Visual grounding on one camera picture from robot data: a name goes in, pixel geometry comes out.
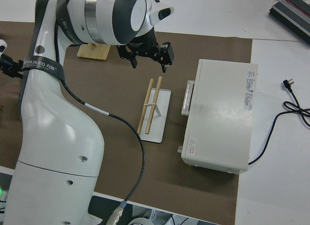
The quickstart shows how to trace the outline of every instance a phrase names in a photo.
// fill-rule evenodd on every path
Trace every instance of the black wire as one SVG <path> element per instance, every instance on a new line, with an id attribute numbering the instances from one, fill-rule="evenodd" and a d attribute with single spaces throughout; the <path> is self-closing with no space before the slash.
<path id="1" fill-rule="evenodd" d="M 59 63 L 60 62 L 60 57 L 59 57 L 59 48 L 58 48 L 58 24 L 57 22 L 55 23 L 55 30 L 54 30 L 54 46 L 55 46 L 55 56 L 56 56 L 56 61 Z M 64 80 L 61 80 L 63 87 L 65 88 L 65 90 L 69 93 L 70 96 L 72 96 L 76 101 L 78 101 L 79 103 L 81 103 L 82 105 L 85 105 L 85 102 L 82 101 L 80 98 L 78 98 L 67 86 L 67 84 L 65 83 Z M 142 150 L 142 166 L 141 166 L 141 172 L 139 175 L 139 178 L 135 184 L 135 186 L 132 188 L 132 190 L 129 192 L 129 194 L 127 195 L 127 197 L 125 198 L 125 202 L 127 202 L 129 200 L 129 198 L 131 197 L 131 195 L 134 193 L 134 191 L 136 190 L 136 188 L 138 187 L 139 183 L 141 182 L 142 176 L 143 176 L 143 172 L 144 172 L 144 167 L 145 167 L 145 152 L 144 152 L 144 147 L 143 147 L 143 143 L 142 140 L 140 138 L 140 136 L 138 135 L 138 133 L 136 132 L 136 130 L 132 127 L 132 125 L 127 122 L 126 120 L 122 119 L 121 117 L 118 117 L 116 115 L 113 114 L 109 114 L 110 117 L 113 117 L 117 120 L 122 121 L 123 123 L 125 123 L 127 126 L 129 126 L 132 131 L 135 133 L 136 137 L 138 138 L 138 141 L 140 143 L 141 146 L 141 150 Z"/>
<path id="2" fill-rule="evenodd" d="M 279 113 L 279 114 L 275 117 L 275 119 L 273 120 L 273 123 L 272 123 L 271 130 L 270 130 L 270 132 L 269 132 L 267 141 L 266 141 L 265 146 L 264 146 L 264 148 L 263 148 L 263 151 L 261 152 L 261 154 L 260 154 L 255 160 L 253 160 L 253 161 L 251 161 L 250 163 L 248 163 L 249 165 L 255 163 L 256 161 L 258 161 L 258 160 L 263 156 L 264 152 L 265 152 L 266 149 L 267 149 L 267 146 L 268 146 L 268 143 L 269 143 L 269 140 L 270 140 L 272 131 L 273 131 L 274 127 L 275 127 L 277 118 L 278 118 L 279 116 L 281 116 L 281 115 L 283 115 L 283 114 L 287 114 L 287 113 L 296 113 L 296 114 L 299 114 L 299 115 L 301 116 L 302 120 L 304 121 L 304 123 L 305 123 L 308 127 L 310 127 L 310 124 L 309 124 L 309 123 L 306 121 L 306 119 L 305 119 L 305 117 L 310 117 L 310 112 L 309 112 L 310 109 L 302 109 L 302 108 L 300 107 L 299 102 L 298 102 L 298 100 L 297 100 L 295 94 L 293 93 L 292 89 L 289 89 L 289 92 L 292 94 L 292 96 L 293 96 L 293 98 L 294 98 L 296 104 L 293 104 L 293 103 L 291 103 L 291 102 L 289 102 L 289 101 L 285 101 L 285 102 L 283 103 L 283 106 L 284 106 L 286 109 L 288 109 L 289 111 L 281 112 L 281 113 Z"/>
<path id="3" fill-rule="evenodd" d="M 173 221 L 173 225 L 175 225 L 175 221 L 174 221 L 173 215 L 172 214 L 170 214 L 170 215 L 171 215 L 171 218 L 172 218 L 172 221 Z"/>
<path id="4" fill-rule="evenodd" d="M 187 218 L 187 219 L 189 219 L 189 218 Z M 185 223 L 185 221 L 186 221 L 187 219 L 185 219 L 183 222 L 181 222 L 180 225 L 182 225 L 183 223 Z"/>
<path id="5" fill-rule="evenodd" d="M 139 175 L 139 178 L 135 184 L 135 186 L 132 188 L 132 190 L 129 192 L 129 194 L 127 195 L 127 197 L 124 199 L 125 202 L 127 202 L 129 200 L 129 198 L 131 197 L 131 195 L 134 193 L 134 191 L 136 190 L 136 188 L 138 187 L 138 185 L 141 182 L 142 176 L 143 176 L 143 172 L 144 172 L 144 167 L 145 167 L 145 152 L 144 152 L 144 147 L 143 147 L 143 143 L 142 140 L 139 136 L 139 134 L 136 132 L 136 130 L 132 127 L 132 125 L 129 124 L 129 122 L 127 122 L 126 120 L 122 119 L 121 117 L 118 117 L 116 115 L 113 114 L 109 114 L 110 117 L 113 117 L 121 122 L 124 122 L 127 126 L 129 126 L 131 128 L 131 130 L 135 133 L 137 139 L 139 140 L 140 146 L 141 146 L 141 151 L 142 151 L 142 165 L 141 165 L 141 172 Z"/>

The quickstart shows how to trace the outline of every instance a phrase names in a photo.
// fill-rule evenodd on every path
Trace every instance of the white table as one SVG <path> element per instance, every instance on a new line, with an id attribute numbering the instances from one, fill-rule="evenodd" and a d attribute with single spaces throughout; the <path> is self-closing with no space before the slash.
<path id="1" fill-rule="evenodd" d="M 251 62 L 259 65 L 259 76 L 252 160 L 264 146 L 275 115 L 283 111 L 282 102 L 292 100 L 283 80 L 294 78 L 293 91 L 304 108 L 310 107 L 309 46 L 268 16 L 279 0 L 170 1 L 175 14 L 158 24 L 157 31 L 254 39 Z M 34 5 L 35 0 L 0 0 L 0 20 L 33 22 Z M 286 114 L 278 119 L 262 159 L 240 175 L 236 225 L 309 223 L 309 143 L 310 129 L 300 117 Z"/>

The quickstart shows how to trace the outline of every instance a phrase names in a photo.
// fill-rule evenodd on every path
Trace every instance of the wooden stick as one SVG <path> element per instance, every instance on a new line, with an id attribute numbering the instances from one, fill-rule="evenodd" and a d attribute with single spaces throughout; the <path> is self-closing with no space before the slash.
<path id="1" fill-rule="evenodd" d="M 148 87 L 147 92 L 146 92 L 144 104 L 143 104 L 142 115 L 141 115 L 141 118 L 140 118 L 138 130 L 137 130 L 137 133 L 138 133 L 138 134 L 141 133 L 142 124 L 143 124 L 144 117 L 145 117 L 145 112 L 146 112 L 146 106 L 145 106 L 145 104 L 149 103 L 149 99 L 150 99 L 150 94 L 151 94 L 151 90 L 152 90 L 152 87 L 153 87 L 153 83 L 154 83 L 154 79 L 151 79 L 151 80 L 150 80 L 150 83 L 149 83 L 149 87 Z"/>
<path id="2" fill-rule="evenodd" d="M 152 120 L 153 120 L 153 116 L 154 116 L 154 111 L 155 111 L 155 104 L 157 103 L 158 94 L 159 94 L 159 90 L 160 90 L 160 85 L 161 85 L 161 80 L 162 79 L 163 78 L 161 76 L 158 77 L 157 86 L 156 86 L 156 90 L 155 90 L 155 94 L 154 94 L 154 98 L 153 98 L 153 105 L 151 107 L 149 120 L 147 121 L 147 125 L 146 125 L 146 130 L 145 130 L 146 134 L 150 133 L 150 129 L 151 129 L 151 125 L 152 125 Z"/>

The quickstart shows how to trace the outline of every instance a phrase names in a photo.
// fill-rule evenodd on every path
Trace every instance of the brown table surface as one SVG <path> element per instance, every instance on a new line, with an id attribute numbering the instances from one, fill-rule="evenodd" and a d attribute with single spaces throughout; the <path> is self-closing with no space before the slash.
<path id="1" fill-rule="evenodd" d="M 7 42 L 6 54 L 15 61 L 27 55 L 32 29 L 33 23 L 0 22 L 0 39 Z M 138 127 L 149 80 L 163 76 L 161 88 L 171 90 L 163 142 L 144 142 L 145 174 L 131 201 L 233 225 L 238 176 L 190 167 L 182 161 L 177 149 L 183 144 L 187 117 L 181 116 L 181 108 L 187 80 L 195 79 L 199 59 L 249 63 L 252 40 L 163 32 L 157 33 L 157 40 L 170 41 L 175 53 L 173 66 L 165 74 L 158 63 L 142 57 L 137 58 L 137 69 L 132 69 L 129 62 L 119 58 L 116 47 L 111 47 L 106 62 L 79 59 L 78 47 L 71 47 L 64 64 L 67 84 L 87 103 Z M 19 79 L 0 74 L 0 165 L 12 169 L 22 140 L 19 87 Z M 121 122 L 82 107 L 63 93 L 98 124 L 105 139 L 95 191 L 124 198 L 140 172 L 141 152 L 136 137 Z"/>

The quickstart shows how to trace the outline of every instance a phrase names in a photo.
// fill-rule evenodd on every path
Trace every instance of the warning label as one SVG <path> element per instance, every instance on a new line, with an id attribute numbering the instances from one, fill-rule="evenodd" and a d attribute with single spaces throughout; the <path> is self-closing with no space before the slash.
<path id="1" fill-rule="evenodd" d="M 253 110 L 253 98 L 256 84 L 256 70 L 249 69 L 247 72 L 246 95 L 244 98 L 244 109 Z"/>
<path id="2" fill-rule="evenodd" d="M 189 155 L 194 155 L 195 154 L 196 145 L 197 145 L 197 139 L 190 137 L 188 139 L 188 144 L 187 144 L 187 153 Z"/>

